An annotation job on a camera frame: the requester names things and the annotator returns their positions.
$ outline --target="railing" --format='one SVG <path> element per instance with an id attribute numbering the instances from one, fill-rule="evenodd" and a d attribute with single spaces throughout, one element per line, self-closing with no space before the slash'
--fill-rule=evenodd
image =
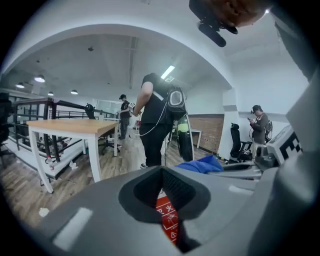
<path id="1" fill-rule="evenodd" d="M 43 113 L 39 113 L 40 106 L 44 105 Z M 28 100 L 21 100 L 12 103 L 12 107 L 14 109 L 13 114 L 13 122 L 14 130 L 10 131 L 11 134 L 15 136 L 15 142 L 17 149 L 20 150 L 20 147 L 23 147 L 27 150 L 31 150 L 28 148 L 30 146 L 30 139 L 29 139 L 29 128 L 26 124 L 27 121 L 30 120 L 38 120 L 38 119 L 62 119 L 62 118 L 88 118 L 86 112 L 84 111 L 65 111 L 65 110 L 57 110 L 57 106 L 64 106 L 68 108 L 74 108 L 76 110 L 85 110 L 86 107 L 74 103 L 70 103 L 67 101 L 57 101 L 55 102 L 52 98 L 41 98 L 41 99 L 28 99 Z M 106 118 L 114 118 L 115 115 L 113 113 L 101 111 L 95 109 L 94 112 L 98 112 L 103 114 Z M 22 144 L 28 147 L 22 146 L 19 144 L 19 139 L 22 139 Z M 59 163 L 60 162 L 60 154 L 64 152 L 64 150 L 70 148 L 71 146 L 79 143 L 81 140 L 77 140 L 74 143 L 66 144 L 64 143 L 65 140 L 68 138 L 66 137 L 57 137 L 52 135 L 52 139 L 48 136 L 48 134 L 43 134 L 42 138 L 37 137 L 37 145 L 38 149 L 41 152 L 44 152 L 47 157 L 51 157 Z"/>

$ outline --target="black pants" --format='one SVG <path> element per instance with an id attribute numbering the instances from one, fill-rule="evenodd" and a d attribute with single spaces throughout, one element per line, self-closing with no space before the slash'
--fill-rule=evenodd
<path id="1" fill-rule="evenodd" d="M 121 131 L 121 138 L 122 139 L 126 138 L 128 125 L 129 125 L 129 117 L 121 118 L 121 120 L 120 120 L 120 131 Z"/>
<path id="2" fill-rule="evenodd" d="M 149 132 L 156 124 L 144 123 L 140 127 L 140 135 Z M 141 136 L 142 144 L 144 146 L 145 164 L 148 167 L 161 166 L 161 147 L 164 139 L 170 131 L 172 131 L 173 125 L 170 124 L 158 124 L 148 134 Z"/>

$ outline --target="ceiling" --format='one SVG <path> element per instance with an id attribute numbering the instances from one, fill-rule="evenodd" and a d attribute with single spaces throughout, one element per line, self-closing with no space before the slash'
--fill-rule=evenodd
<path id="1" fill-rule="evenodd" d="M 282 44 L 275 27 L 275 21 L 270 13 L 265 14 L 255 24 L 240 27 L 237 30 L 238 34 L 232 34 L 226 30 L 222 30 L 220 33 L 227 42 L 223 48 L 227 59 L 248 49 Z"/>
<path id="2" fill-rule="evenodd" d="M 176 67 L 170 75 L 185 91 L 204 78 L 225 83 L 214 67 L 185 45 L 154 31 L 132 30 L 138 37 L 93 34 L 51 44 L 18 63 L 1 87 L 17 90 L 17 83 L 27 82 L 19 90 L 31 93 L 42 86 L 41 95 L 53 91 L 62 97 L 76 89 L 80 96 L 115 100 L 120 92 L 136 96 L 145 75 L 161 76 L 170 65 Z M 33 80 L 39 74 L 45 84 Z"/>

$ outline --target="red label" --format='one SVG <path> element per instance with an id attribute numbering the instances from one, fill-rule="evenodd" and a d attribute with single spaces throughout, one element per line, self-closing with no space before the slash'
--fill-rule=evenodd
<path id="1" fill-rule="evenodd" d="M 176 245 L 179 220 L 176 209 L 173 207 L 167 196 L 158 198 L 155 209 L 162 215 L 163 231 L 171 242 Z"/>

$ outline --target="blue cloth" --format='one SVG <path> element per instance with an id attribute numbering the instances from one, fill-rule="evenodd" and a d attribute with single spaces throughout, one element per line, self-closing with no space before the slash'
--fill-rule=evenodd
<path id="1" fill-rule="evenodd" d="M 201 174 L 206 174 L 208 172 L 222 172 L 224 170 L 222 165 L 213 155 L 206 156 L 200 160 L 183 162 L 176 165 L 176 167 Z"/>

